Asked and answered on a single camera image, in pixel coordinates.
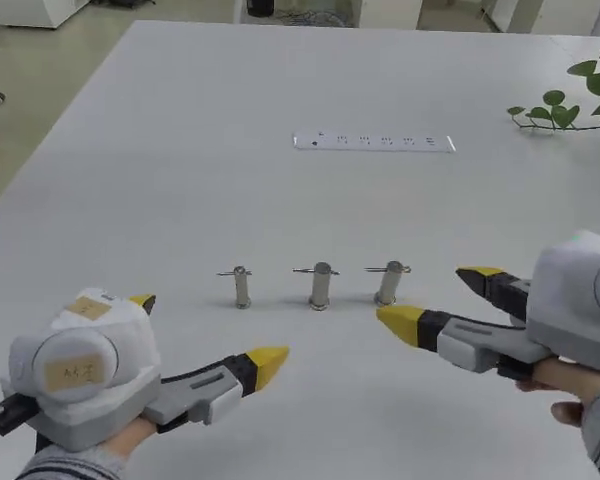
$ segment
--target power strip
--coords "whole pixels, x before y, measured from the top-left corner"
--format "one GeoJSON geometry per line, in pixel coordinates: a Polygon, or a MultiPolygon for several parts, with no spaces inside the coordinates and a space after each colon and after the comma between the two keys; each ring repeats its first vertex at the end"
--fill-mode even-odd
{"type": "Polygon", "coordinates": [[[293,135],[293,146],[299,150],[447,153],[456,151],[450,137],[352,135],[324,131],[296,132],[293,135]]]}

